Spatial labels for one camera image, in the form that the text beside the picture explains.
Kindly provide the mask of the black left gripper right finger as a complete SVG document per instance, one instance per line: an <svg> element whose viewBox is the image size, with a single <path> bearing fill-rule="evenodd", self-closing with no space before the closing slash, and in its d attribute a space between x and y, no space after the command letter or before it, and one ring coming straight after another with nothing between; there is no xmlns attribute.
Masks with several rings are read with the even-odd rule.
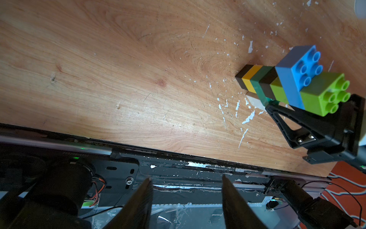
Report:
<svg viewBox="0 0 366 229"><path fill-rule="evenodd" d="M222 206L226 228L267 229L225 175L222 177L222 182Z"/></svg>

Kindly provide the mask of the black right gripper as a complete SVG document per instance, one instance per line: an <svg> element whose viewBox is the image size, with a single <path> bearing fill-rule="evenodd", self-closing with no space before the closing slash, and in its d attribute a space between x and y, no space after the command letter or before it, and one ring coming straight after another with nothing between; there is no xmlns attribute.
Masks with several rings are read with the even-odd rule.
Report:
<svg viewBox="0 0 366 229"><path fill-rule="evenodd" d="M306 148L310 164L344 161L366 172L366 151L359 148L364 124L365 98L353 94L334 114L322 117L294 108L268 104L266 111L292 149Z"/></svg>

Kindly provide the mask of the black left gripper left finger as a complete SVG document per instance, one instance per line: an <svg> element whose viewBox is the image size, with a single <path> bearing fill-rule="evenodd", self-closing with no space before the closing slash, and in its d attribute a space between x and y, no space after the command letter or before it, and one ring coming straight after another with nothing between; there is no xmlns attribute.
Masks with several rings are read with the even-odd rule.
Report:
<svg viewBox="0 0 366 229"><path fill-rule="evenodd" d="M147 178L106 229L148 229L152 211L153 182Z"/></svg>

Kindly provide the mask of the lime lego brick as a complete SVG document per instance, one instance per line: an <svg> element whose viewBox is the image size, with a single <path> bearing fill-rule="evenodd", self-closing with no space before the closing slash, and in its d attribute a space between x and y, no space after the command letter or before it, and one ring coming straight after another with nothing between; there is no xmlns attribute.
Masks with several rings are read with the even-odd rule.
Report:
<svg viewBox="0 0 366 229"><path fill-rule="evenodd" d="M350 81L343 73L323 72L315 76L310 85L300 91L305 110L322 117L334 114L339 103L349 100L349 86Z"/></svg>
<svg viewBox="0 0 366 229"><path fill-rule="evenodd" d="M277 77L271 84L270 87L275 96L275 99L284 104L289 104L285 91L282 87L279 77Z"/></svg>

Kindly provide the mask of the blue long lego brick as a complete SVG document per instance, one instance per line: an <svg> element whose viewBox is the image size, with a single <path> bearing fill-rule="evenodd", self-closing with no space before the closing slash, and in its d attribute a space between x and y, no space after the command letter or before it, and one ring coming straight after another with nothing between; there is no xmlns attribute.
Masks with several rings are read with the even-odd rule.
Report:
<svg viewBox="0 0 366 229"><path fill-rule="evenodd" d="M305 108L300 91L309 86L315 76L322 73L320 57L321 52L315 45L296 46L275 66L291 106Z"/></svg>

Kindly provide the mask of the dark green lego brick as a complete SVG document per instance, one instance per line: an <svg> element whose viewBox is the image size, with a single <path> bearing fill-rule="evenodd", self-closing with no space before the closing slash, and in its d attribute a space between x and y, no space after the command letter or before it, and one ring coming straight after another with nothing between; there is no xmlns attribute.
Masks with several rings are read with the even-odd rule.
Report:
<svg viewBox="0 0 366 229"><path fill-rule="evenodd" d="M273 66L254 65L256 72L250 79L250 82L262 105L279 104L271 89L271 83L278 77Z"/></svg>

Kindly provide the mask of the yellow lego brick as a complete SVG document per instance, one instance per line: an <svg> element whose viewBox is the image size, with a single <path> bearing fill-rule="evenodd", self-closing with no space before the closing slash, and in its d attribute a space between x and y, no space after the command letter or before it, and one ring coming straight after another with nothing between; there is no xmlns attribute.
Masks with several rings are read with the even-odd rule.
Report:
<svg viewBox="0 0 366 229"><path fill-rule="evenodd" d="M255 76L255 74L262 68L262 65L245 65L243 68L243 76L242 81L244 83L245 89L249 92L255 93L256 91L254 89L254 86L251 82L252 78Z"/></svg>

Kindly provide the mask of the white lego brick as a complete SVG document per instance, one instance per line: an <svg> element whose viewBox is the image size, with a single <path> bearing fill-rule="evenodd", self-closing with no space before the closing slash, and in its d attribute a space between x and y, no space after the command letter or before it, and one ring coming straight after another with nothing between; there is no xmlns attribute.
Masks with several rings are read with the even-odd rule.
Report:
<svg viewBox="0 0 366 229"><path fill-rule="evenodd" d="M269 101L271 102L270 104L272 105L270 107L271 111L277 111L279 107L284 107L284 109L287 108L294 111L294 108L288 104L288 99L284 92L275 93L274 95L277 95L275 99L268 98ZM246 94L246 97L252 106L265 111L265 106L262 104L262 101L260 100L259 96L256 93L248 92Z"/></svg>

